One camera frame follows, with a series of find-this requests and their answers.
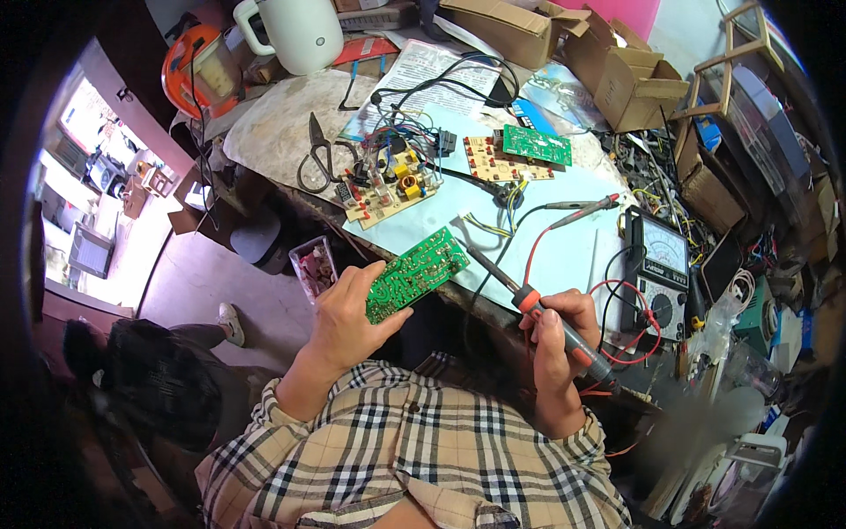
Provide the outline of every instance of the hand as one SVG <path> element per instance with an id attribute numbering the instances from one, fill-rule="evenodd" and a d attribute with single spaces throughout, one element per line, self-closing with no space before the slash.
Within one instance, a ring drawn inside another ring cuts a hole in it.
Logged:
<path id="1" fill-rule="evenodd" d="M 542 297 L 541 305 L 546 310 L 539 322 L 524 316 L 519 326 L 525 330 L 534 327 L 531 339 L 537 343 L 534 362 L 536 425 L 549 438 L 562 439 L 585 425 L 585 412 L 573 385 L 573 379 L 585 366 L 564 351 L 561 317 L 594 349 L 599 345 L 599 326 L 593 298 L 577 289 Z"/>
<path id="2" fill-rule="evenodd" d="M 564 352 L 561 316 L 590 347 L 596 349 L 600 338 L 596 309 L 593 298 L 581 294 L 577 289 L 544 296 L 541 305 L 547 310 L 538 323 L 523 316 L 519 326 L 522 329 L 533 328 L 531 340 L 537 344 L 535 386 L 538 394 L 563 394 L 585 366 Z"/>
<path id="3" fill-rule="evenodd" d="M 373 281 L 385 269 L 374 262 L 362 269 L 347 267 L 338 281 L 317 298 L 317 316 L 311 339 L 302 352 L 313 355 L 318 365 L 338 376 L 360 364 L 382 347 L 414 312 L 411 307 L 396 312 L 378 325 L 365 315 L 365 303 Z"/>

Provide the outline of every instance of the white electric kettle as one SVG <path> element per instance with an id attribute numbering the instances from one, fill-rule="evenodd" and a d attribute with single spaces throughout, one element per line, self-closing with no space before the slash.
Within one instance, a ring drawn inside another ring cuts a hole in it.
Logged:
<path id="1" fill-rule="evenodd" d="M 259 14 L 270 46 L 250 27 Z M 244 0 L 233 17 L 256 55 L 273 55 L 291 74 L 307 75 L 332 63 L 343 49 L 343 34 L 332 0 Z"/>

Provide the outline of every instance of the dark hair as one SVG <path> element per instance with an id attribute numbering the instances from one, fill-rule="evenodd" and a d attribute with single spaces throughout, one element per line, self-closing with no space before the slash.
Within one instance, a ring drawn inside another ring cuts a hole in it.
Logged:
<path id="1" fill-rule="evenodd" d="M 91 375 L 106 366 L 104 351 L 94 341 L 91 328 L 79 320 L 65 322 L 62 354 L 70 371 L 82 383 L 90 383 Z"/>

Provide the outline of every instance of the doorway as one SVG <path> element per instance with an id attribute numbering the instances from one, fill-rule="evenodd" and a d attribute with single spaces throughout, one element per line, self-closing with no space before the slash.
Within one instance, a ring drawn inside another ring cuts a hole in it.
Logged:
<path id="1" fill-rule="evenodd" d="M 134 314 L 171 232 L 168 213 L 182 209 L 172 197 L 180 177 L 121 119 L 89 73 L 102 75 L 80 62 L 66 77 L 33 166 L 45 275 L 48 285 Z"/>

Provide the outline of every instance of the plaid shirt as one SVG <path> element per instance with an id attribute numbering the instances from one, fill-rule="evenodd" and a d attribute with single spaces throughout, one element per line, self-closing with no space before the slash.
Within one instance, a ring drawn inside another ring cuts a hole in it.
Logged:
<path id="1" fill-rule="evenodd" d="M 209 527 L 368 527 L 410 495 L 440 527 L 628 527 L 587 409 L 566 439 L 513 408 L 365 361 L 300 422 L 264 389 L 246 433 L 195 470 Z"/>

